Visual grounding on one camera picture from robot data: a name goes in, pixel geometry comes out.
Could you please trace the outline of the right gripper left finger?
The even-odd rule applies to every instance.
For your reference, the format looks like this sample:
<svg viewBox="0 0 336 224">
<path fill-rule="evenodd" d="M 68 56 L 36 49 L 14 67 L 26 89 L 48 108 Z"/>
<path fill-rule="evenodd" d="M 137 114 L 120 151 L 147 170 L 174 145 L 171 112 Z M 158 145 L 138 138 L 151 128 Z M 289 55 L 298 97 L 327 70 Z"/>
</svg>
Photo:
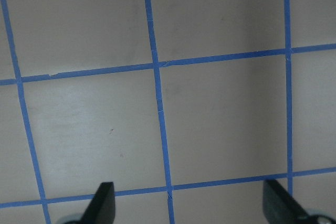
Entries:
<svg viewBox="0 0 336 224">
<path fill-rule="evenodd" d="M 115 203 L 113 182 L 101 183 L 79 223 L 113 224 L 116 216 Z"/>
</svg>

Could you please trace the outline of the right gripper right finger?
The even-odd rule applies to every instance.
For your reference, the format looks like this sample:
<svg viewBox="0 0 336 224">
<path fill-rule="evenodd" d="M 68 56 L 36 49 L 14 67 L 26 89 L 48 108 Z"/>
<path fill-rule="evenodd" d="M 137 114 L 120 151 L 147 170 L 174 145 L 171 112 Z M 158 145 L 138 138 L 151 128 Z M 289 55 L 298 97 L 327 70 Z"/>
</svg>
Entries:
<svg viewBox="0 0 336 224">
<path fill-rule="evenodd" d="M 271 224 L 318 223 L 274 179 L 264 180 L 262 189 L 263 214 Z"/>
</svg>

